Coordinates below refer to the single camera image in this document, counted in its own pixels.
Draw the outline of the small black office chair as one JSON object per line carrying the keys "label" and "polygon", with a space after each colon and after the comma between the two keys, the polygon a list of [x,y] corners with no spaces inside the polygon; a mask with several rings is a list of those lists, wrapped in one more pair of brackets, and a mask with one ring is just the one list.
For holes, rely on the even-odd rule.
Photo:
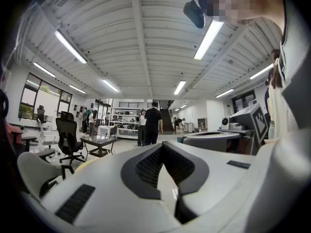
{"label": "small black office chair", "polygon": [[37,109],[37,120],[39,120],[42,124],[47,122],[47,116],[45,115],[45,109],[43,105],[39,105]]}

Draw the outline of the grey shell chair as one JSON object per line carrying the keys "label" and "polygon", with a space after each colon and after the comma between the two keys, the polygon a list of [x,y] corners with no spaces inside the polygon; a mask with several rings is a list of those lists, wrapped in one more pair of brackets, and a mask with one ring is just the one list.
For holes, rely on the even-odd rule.
{"label": "grey shell chair", "polygon": [[67,169],[74,174],[72,166],[52,165],[30,152],[24,152],[17,158],[17,167],[26,188],[37,201],[58,184],[56,179],[59,176],[66,178]]}

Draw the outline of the person's grey shirt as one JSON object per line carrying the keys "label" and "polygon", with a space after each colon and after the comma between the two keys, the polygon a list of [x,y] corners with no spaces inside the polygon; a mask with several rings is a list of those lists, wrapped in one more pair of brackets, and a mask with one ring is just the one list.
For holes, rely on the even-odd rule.
{"label": "person's grey shirt", "polygon": [[311,68],[311,30],[292,0],[283,0],[285,26],[280,43],[282,84],[287,87],[295,74]]}

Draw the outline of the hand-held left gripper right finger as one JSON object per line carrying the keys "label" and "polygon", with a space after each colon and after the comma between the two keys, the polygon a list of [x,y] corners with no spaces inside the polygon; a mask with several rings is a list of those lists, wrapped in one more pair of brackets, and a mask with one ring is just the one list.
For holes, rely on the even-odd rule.
{"label": "hand-held left gripper right finger", "polygon": [[180,196],[197,192],[209,175],[204,160],[168,141],[162,143],[162,163],[177,185]]}

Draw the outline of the tall black headrest chair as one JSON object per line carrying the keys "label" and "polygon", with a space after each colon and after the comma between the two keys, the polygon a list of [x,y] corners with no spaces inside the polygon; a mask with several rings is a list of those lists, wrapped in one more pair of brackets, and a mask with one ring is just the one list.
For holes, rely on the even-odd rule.
{"label": "tall black headrest chair", "polygon": [[6,129],[6,116],[8,115],[9,100],[0,89],[0,163],[14,161],[22,153],[30,151],[30,142],[36,140],[34,136],[21,136],[22,144],[11,143]]}

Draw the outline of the white shelving unit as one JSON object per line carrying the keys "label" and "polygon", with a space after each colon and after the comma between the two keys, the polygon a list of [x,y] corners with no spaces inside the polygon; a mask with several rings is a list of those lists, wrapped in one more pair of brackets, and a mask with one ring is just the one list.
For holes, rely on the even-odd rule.
{"label": "white shelving unit", "polygon": [[110,112],[109,125],[117,127],[117,137],[138,139],[140,109],[113,107]]}

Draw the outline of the dark staircase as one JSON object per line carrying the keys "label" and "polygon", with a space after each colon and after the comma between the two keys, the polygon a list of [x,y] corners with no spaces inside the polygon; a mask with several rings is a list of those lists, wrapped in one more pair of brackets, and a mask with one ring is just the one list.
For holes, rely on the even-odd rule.
{"label": "dark staircase", "polygon": [[173,124],[171,120],[171,115],[168,109],[160,109],[162,114],[162,121],[163,121],[163,131],[164,132],[173,132]]}

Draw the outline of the white clothed table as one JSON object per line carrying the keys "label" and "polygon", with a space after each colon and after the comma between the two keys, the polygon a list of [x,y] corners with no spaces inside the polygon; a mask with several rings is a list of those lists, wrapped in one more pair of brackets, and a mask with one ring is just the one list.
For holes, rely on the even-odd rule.
{"label": "white clothed table", "polygon": [[101,125],[98,127],[97,135],[109,137],[112,128],[113,128],[112,126]]}

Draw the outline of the black mesh office chair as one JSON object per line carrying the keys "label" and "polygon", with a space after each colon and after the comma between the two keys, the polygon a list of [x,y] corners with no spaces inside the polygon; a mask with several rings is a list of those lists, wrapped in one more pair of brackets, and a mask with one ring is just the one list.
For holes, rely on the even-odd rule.
{"label": "black mesh office chair", "polygon": [[77,122],[74,121],[73,114],[62,111],[56,120],[57,131],[59,133],[58,147],[65,157],[60,158],[59,162],[69,160],[69,165],[74,160],[85,162],[82,155],[83,142],[77,137]]}

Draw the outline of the white office chair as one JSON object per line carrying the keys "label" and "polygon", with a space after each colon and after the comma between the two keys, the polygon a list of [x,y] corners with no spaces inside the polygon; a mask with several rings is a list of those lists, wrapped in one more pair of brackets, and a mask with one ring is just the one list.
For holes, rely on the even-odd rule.
{"label": "white office chair", "polygon": [[40,126],[39,141],[45,147],[44,150],[52,150],[54,151],[54,154],[60,155],[60,151],[52,147],[53,145],[58,144],[56,135],[54,135],[53,131],[44,130],[40,119],[37,119],[37,122]]}

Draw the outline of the pink cloth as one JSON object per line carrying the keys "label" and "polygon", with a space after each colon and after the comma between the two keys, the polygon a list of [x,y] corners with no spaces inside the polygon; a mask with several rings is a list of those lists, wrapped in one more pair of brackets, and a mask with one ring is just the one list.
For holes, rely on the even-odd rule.
{"label": "pink cloth", "polygon": [[6,129],[8,132],[8,139],[11,143],[22,144],[22,130],[18,126],[13,126],[6,122]]}

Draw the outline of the glass top coffee table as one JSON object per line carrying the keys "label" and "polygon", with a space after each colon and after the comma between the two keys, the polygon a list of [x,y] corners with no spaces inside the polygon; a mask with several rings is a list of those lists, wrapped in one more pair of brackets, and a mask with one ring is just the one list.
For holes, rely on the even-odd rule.
{"label": "glass top coffee table", "polygon": [[113,155],[112,149],[114,143],[117,141],[116,137],[108,137],[102,135],[96,136],[82,136],[80,138],[87,151],[87,156],[92,155],[102,158],[106,155]]}

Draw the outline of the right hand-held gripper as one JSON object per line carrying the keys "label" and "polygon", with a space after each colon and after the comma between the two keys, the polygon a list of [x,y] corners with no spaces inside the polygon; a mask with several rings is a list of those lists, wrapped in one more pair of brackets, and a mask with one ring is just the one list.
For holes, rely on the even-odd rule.
{"label": "right hand-held gripper", "polygon": [[219,152],[256,155],[267,132],[266,118],[256,103],[224,117],[218,130],[188,134],[182,137],[182,143]]}

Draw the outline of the black framed glass door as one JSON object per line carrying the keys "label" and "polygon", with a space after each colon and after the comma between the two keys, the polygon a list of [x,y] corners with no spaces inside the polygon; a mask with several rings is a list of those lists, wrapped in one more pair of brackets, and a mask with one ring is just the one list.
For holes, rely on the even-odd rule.
{"label": "black framed glass door", "polygon": [[232,99],[234,113],[239,112],[243,108],[254,105],[257,103],[254,90],[237,95]]}

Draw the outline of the black framed window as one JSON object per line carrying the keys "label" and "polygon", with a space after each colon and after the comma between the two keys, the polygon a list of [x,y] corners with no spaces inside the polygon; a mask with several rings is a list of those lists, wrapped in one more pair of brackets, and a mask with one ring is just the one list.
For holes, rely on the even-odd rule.
{"label": "black framed window", "polygon": [[62,111],[69,111],[71,99],[72,94],[29,73],[21,95],[18,117],[37,120],[37,109],[43,105],[47,120],[52,120],[59,117]]}

